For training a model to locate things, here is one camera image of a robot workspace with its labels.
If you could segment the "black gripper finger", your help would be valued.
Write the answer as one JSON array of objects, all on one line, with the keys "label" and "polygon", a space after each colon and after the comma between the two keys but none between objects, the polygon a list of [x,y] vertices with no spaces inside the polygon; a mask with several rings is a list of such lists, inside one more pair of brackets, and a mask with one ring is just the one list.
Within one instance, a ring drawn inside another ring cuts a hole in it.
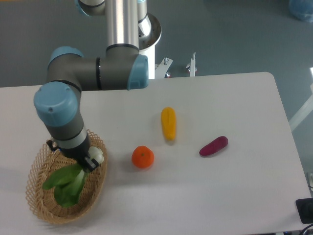
[{"label": "black gripper finger", "polygon": [[83,161],[83,169],[85,172],[92,172],[97,168],[97,160],[85,157]]}]

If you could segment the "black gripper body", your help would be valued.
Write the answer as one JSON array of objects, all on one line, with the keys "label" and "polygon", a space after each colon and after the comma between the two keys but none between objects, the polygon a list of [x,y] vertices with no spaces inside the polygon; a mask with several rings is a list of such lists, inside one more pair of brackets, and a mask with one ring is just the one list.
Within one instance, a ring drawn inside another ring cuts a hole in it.
[{"label": "black gripper body", "polygon": [[74,159],[79,165],[83,165],[85,157],[89,157],[90,140],[87,133],[62,133],[47,140],[51,151],[60,150],[62,154]]}]

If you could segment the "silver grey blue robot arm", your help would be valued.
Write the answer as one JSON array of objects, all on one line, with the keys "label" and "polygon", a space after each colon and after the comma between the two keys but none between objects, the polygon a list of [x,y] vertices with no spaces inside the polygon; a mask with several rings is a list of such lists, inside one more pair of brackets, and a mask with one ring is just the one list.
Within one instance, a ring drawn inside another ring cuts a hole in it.
[{"label": "silver grey blue robot arm", "polygon": [[86,172],[94,171],[101,161],[89,152],[81,93],[148,86],[148,58],[139,53],[139,4],[137,0],[78,0],[76,5],[86,15],[105,16],[106,55],[88,59],[75,48],[57,48],[47,67],[47,82],[34,95],[37,115],[52,136],[50,149],[60,150]]}]

